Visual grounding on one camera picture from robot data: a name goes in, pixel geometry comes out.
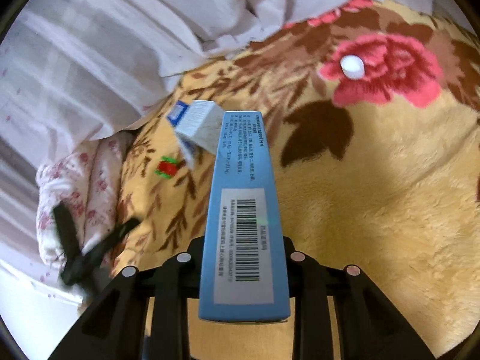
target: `blue medicine box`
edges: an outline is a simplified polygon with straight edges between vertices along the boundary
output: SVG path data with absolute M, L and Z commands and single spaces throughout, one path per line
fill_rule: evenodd
M 252 323 L 290 316 L 277 191 L 260 112 L 225 112 L 223 117 L 198 316 Z

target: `yellow blanket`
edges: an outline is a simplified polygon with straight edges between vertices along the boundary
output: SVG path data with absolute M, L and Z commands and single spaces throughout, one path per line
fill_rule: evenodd
M 363 59 L 364 78 L 342 75 L 348 54 Z M 477 39 L 457 26 L 352 0 L 185 74 L 124 163 L 118 221 L 145 220 L 117 250 L 114 273 L 159 266 L 205 230 L 214 156 L 170 180 L 154 173 L 162 156 L 181 160 L 171 105 L 256 109 L 284 235 L 320 264 L 360 266 L 432 352 L 446 352 L 480 317 L 479 65 Z M 291 358 L 291 322 L 215 325 L 189 305 L 193 356 Z

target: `black plastic bracket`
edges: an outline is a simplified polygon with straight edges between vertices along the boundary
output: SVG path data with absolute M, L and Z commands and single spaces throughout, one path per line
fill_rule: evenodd
M 293 360 L 333 360 L 328 297 L 334 300 L 343 360 L 434 360 L 406 319 L 357 266 L 328 268 L 303 253 L 292 255 L 289 238 L 284 243 L 290 297 L 295 298 Z M 49 359 L 141 359 L 148 299 L 155 297 L 147 358 L 190 360 L 187 299 L 198 298 L 203 237 L 193 239 L 187 253 L 189 261 L 176 255 L 148 271 L 123 268 Z

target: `screw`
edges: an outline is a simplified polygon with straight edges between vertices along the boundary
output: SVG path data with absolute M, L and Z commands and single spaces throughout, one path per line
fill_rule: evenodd
M 189 253 L 180 253 L 177 256 L 177 261 L 179 263 L 187 263 L 188 261 L 190 261 L 190 259 L 191 259 L 191 256 Z
M 134 266 L 126 266 L 121 270 L 121 273 L 126 278 L 129 278 L 130 276 L 135 275 L 137 273 L 137 270 Z
M 305 255 L 300 251 L 295 251 L 290 255 L 290 258 L 293 261 L 296 261 L 297 263 L 299 263 L 300 261 L 303 261 L 305 259 Z
M 356 265 L 349 265 L 346 267 L 346 273 L 348 273 L 350 276 L 358 276 L 360 275 L 360 268 L 358 268 Z

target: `floral pillowcase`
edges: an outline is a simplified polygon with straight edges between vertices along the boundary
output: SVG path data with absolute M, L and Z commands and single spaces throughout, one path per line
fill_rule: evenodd
M 37 239 L 45 264 L 59 267 L 65 260 L 52 214 L 60 201 L 72 214 L 84 252 L 114 227 L 120 169 L 132 140 L 130 133 L 119 132 L 100 141 L 84 142 L 60 162 L 38 169 Z

